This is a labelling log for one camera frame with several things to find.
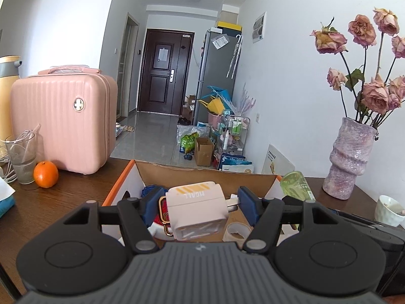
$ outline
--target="tiled floor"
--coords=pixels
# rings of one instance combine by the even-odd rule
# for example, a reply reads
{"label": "tiled floor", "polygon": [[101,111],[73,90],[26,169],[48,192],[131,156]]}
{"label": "tiled floor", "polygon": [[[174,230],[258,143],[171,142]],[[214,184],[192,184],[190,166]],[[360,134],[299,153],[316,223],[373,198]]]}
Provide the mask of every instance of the tiled floor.
{"label": "tiled floor", "polygon": [[198,167],[193,160],[184,159],[176,143],[178,117],[136,112],[121,125],[132,126],[134,132],[123,132],[118,136],[113,158],[135,159],[159,164]]}

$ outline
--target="textured ceramic vase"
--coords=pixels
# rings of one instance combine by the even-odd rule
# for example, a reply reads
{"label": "textured ceramic vase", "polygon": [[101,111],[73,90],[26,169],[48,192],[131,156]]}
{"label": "textured ceramic vase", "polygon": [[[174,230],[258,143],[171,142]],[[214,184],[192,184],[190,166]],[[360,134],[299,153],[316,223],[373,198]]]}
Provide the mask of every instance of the textured ceramic vase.
{"label": "textured ceramic vase", "polygon": [[349,199],[356,177],[364,174],[377,131],[343,118],[329,160],[332,163],[323,190],[332,197]]}

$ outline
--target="green bottle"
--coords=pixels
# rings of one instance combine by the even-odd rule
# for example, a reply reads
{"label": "green bottle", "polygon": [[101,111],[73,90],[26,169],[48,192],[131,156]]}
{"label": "green bottle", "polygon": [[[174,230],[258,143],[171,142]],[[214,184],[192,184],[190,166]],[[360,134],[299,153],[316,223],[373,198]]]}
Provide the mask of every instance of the green bottle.
{"label": "green bottle", "polygon": [[280,181],[280,186],[285,195],[301,201],[315,200],[304,175],[300,171],[292,171],[285,175]]}

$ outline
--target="orange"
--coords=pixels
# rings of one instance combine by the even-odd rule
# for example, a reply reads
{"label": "orange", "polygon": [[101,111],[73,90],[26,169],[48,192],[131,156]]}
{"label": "orange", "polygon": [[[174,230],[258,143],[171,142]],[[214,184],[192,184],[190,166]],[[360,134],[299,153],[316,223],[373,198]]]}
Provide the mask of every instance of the orange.
{"label": "orange", "polygon": [[34,168],[34,180],[40,187],[50,188],[56,184],[58,178],[57,167],[51,161],[42,161]]}

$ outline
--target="gray refrigerator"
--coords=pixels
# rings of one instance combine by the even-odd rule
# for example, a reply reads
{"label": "gray refrigerator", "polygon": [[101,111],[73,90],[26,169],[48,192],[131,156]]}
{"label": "gray refrigerator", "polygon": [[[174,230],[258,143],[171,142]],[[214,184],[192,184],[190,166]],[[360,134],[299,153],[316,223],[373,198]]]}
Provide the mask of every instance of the gray refrigerator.
{"label": "gray refrigerator", "polygon": [[[235,45],[238,42],[238,39],[228,36],[229,43],[222,48],[217,49],[211,39],[219,35],[219,33],[211,31],[208,31],[205,35],[204,52],[201,60],[200,76],[198,78],[197,99],[201,99],[201,97],[204,97],[211,92],[211,90],[208,89],[208,86],[227,89],[232,98],[233,87],[235,84],[235,76],[233,79],[231,78],[234,68],[233,65],[228,78],[226,77],[226,74],[232,61]],[[196,102],[193,124],[196,125],[198,122],[208,122],[208,110],[205,106]]]}

